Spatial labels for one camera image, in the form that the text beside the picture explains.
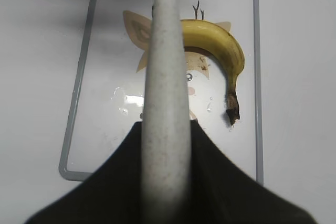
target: banana stem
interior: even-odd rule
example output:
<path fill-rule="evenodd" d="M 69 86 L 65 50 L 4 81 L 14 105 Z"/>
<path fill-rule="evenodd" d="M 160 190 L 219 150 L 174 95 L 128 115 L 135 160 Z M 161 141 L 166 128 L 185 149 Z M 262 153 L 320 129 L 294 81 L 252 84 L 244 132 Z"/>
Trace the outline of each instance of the banana stem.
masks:
<path fill-rule="evenodd" d="M 231 76 L 229 74 L 227 77 L 227 92 L 226 92 L 227 110 L 226 110 L 226 113 L 230 119 L 231 125 L 234 125 L 236 120 L 240 119 L 239 103 L 238 103 L 237 93 L 236 93 L 237 77 L 238 77 L 237 75 Z"/>

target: whiteboard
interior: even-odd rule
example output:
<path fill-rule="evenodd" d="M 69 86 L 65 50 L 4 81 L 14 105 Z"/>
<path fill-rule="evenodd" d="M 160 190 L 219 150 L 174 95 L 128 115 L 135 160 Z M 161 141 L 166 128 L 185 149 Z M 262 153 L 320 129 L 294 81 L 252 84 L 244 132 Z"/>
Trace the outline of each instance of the whiteboard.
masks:
<path fill-rule="evenodd" d="M 204 19 L 229 23 L 227 29 L 243 49 L 245 68 L 237 82 L 240 120 L 234 127 L 225 118 L 226 80 L 216 61 L 207 56 L 190 56 L 187 60 L 193 67 L 186 77 L 190 80 L 191 119 L 197 118 L 215 145 L 255 179 L 253 0 L 178 1 L 181 19 L 195 18 L 193 5 L 197 6 L 199 1 Z M 125 26 L 131 21 L 124 22 L 123 12 L 128 10 L 134 18 L 151 20 L 152 4 L 153 0 L 97 0 L 77 114 L 68 143 L 66 172 L 94 172 L 118 148 L 133 124 L 142 120 L 146 68 L 140 62 L 144 50 L 139 46 L 141 38 L 138 42 L 130 39 Z"/>

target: cartoon drawing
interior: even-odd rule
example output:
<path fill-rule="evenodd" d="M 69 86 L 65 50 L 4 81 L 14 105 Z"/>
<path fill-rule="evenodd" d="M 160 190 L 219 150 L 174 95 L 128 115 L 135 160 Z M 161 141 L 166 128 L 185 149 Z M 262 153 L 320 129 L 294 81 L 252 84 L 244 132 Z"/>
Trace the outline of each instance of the cartoon drawing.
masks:
<path fill-rule="evenodd" d="M 195 11 L 195 19 L 193 20 L 197 19 L 197 12 L 198 12 L 199 6 L 200 6 L 199 1 L 197 2 L 197 7 L 193 6 L 194 11 Z M 200 11 L 202 15 L 202 20 L 204 20 L 204 11 L 203 10 L 200 10 Z M 123 19 L 124 19 L 124 25 L 125 25 L 126 31 L 131 41 L 138 48 L 144 50 L 144 53 L 140 59 L 138 68 L 136 70 L 138 72 L 147 66 L 149 42 L 150 42 L 150 35 L 151 35 L 151 20 L 139 14 L 136 14 L 134 12 L 128 11 L 128 10 L 125 10 L 123 12 Z M 214 25 L 224 30 L 226 33 L 225 35 L 229 34 L 228 32 L 230 31 L 230 27 L 231 27 L 230 22 L 221 22 L 221 23 L 216 23 Z M 209 79 L 208 64 L 207 64 L 205 56 L 210 56 L 210 55 L 212 54 L 209 53 L 209 51 L 204 50 L 202 48 L 191 47 L 191 46 L 185 47 L 185 61 L 186 61 L 187 71 L 196 70 L 202 73 L 207 79 Z M 221 59 L 222 61 L 227 61 L 228 57 L 231 57 L 231 55 L 228 55 L 228 56 L 225 55 L 225 59 L 223 56 L 221 56 Z M 232 84 L 234 84 L 234 90 L 233 92 L 229 93 L 230 95 L 230 97 L 228 97 L 229 99 L 228 108 L 229 109 L 227 110 L 227 114 L 230 118 L 231 125 L 234 124 L 236 119 L 239 119 L 239 105 L 238 105 L 237 97 L 235 93 L 235 83 L 232 83 Z M 188 87 L 188 94 L 193 95 L 194 93 L 195 93 L 195 90 L 192 87 Z M 197 120 L 196 115 L 191 110 L 190 110 L 190 117 L 192 120 Z"/>

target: water droplet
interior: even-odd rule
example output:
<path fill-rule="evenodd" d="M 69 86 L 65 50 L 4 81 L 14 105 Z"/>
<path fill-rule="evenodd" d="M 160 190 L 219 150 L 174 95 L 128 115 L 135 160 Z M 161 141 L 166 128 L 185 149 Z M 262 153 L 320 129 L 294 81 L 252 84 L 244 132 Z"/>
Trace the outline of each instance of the water droplet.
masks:
<path fill-rule="evenodd" d="M 208 106 L 206 107 L 206 111 L 209 113 L 211 112 L 211 103 L 209 103 Z"/>
<path fill-rule="evenodd" d="M 128 109 L 125 109 L 125 108 L 118 108 L 118 110 L 124 114 L 124 115 L 128 115 Z"/>

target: white wall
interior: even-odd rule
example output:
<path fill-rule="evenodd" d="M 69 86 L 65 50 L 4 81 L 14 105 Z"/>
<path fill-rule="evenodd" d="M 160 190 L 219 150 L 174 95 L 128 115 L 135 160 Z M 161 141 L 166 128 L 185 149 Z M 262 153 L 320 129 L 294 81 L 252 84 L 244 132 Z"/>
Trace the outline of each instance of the white wall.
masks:
<path fill-rule="evenodd" d="M 336 0 L 260 0 L 265 186 L 336 223 Z"/>
<path fill-rule="evenodd" d="M 89 0 L 0 0 L 0 223 L 78 183 L 58 172 Z"/>

